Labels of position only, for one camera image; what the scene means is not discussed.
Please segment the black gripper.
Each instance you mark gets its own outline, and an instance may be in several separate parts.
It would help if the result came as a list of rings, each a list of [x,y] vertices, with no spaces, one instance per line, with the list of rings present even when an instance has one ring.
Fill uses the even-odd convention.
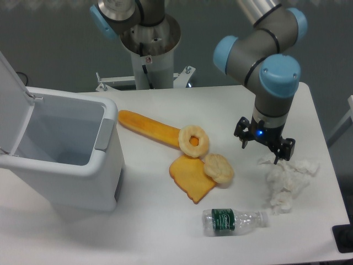
[[[236,125],[234,136],[238,137],[242,142],[242,148],[246,148],[249,141],[256,141],[264,146],[275,155],[274,164],[278,160],[289,161],[294,153],[296,141],[293,138],[283,138],[282,132],[284,124],[274,128],[265,126],[265,122],[260,120],[251,121],[245,117],[241,117]]]

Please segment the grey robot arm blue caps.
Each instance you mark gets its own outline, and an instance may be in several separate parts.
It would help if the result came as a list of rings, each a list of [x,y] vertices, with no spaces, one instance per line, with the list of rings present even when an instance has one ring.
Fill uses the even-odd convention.
[[[254,140],[267,146],[276,160],[289,160],[295,141],[283,138],[282,131],[301,68],[284,52],[304,37],[307,20],[280,1],[238,5],[254,31],[245,39],[224,37],[213,52],[215,66],[255,95],[252,118],[241,118],[234,134],[243,145]],[[98,29],[109,39],[119,38],[130,53],[137,89],[172,88],[181,30],[165,12],[164,1],[98,1],[90,13]]]

